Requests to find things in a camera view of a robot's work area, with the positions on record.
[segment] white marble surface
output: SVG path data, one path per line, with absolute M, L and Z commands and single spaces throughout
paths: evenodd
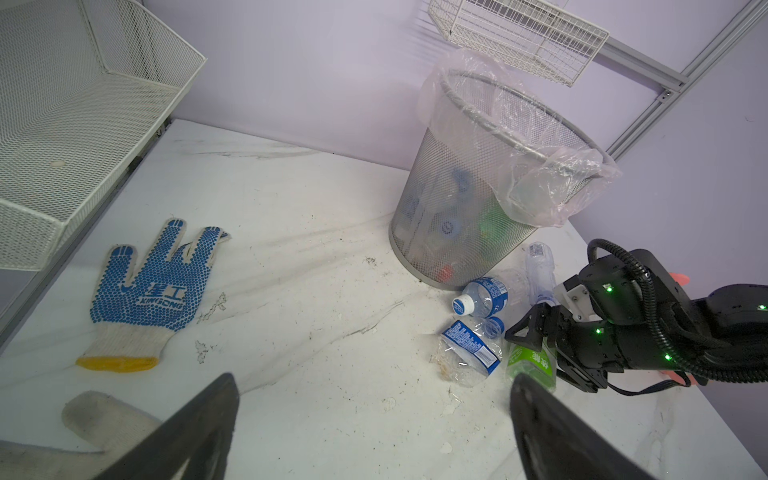
M 176 121 L 0 357 L 0 439 L 90 447 L 59 420 L 95 389 L 166 419 L 222 372 L 241 391 L 227 478 L 524 478 L 497 372 L 474 389 L 429 363 L 451 293 L 420 283 L 386 226 L 408 173 Z M 168 217 L 222 245 L 198 318 L 156 368 L 74 366 L 110 245 L 146 252 Z M 562 281 L 585 265 L 568 224 L 541 229 Z M 504 264 L 521 266 L 521 251 Z M 639 389 L 661 379 L 630 372 Z M 556 396 L 658 478 L 765 478 L 697 388 Z

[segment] glove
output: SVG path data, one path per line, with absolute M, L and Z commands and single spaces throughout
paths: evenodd
M 99 392 L 82 393 L 72 399 L 61 411 L 61 420 L 102 452 L 65 452 L 0 442 L 0 480 L 93 478 L 160 426 L 149 415 Z
M 192 243 L 175 249 L 186 224 L 172 218 L 135 278 L 135 250 L 115 247 L 107 258 L 91 307 L 96 341 L 76 363 L 90 370 L 138 372 L 160 362 L 174 333 L 193 318 L 214 264 L 216 246 L 229 238 L 206 227 Z

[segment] glove logo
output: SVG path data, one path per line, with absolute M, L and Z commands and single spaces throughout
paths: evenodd
M 187 288 L 185 286 L 152 282 L 144 295 L 138 298 L 136 304 L 157 305 L 171 310 L 182 310 L 186 293 Z

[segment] blue glove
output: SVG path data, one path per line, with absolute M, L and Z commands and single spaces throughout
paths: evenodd
M 136 249 L 112 249 L 91 307 L 96 341 L 77 360 L 91 370 L 138 372 L 160 362 L 174 333 L 194 318 L 214 264 L 217 244 L 229 235 L 206 227 L 192 243 L 176 248 L 186 223 L 172 218 L 136 277 Z

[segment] white wall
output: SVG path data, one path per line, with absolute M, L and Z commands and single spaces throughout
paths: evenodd
M 768 284 L 767 46 L 763 20 L 622 158 L 623 178 L 571 218 L 585 240 L 650 250 L 691 298 Z M 768 472 L 768 384 L 702 391 Z
M 422 0 L 145 0 L 209 58 L 175 115 L 410 168 L 425 128 L 419 88 L 441 53 Z M 570 0 L 566 8 L 682 68 L 746 0 Z M 601 146 L 656 92 L 591 65 L 573 88 L 524 75 Z

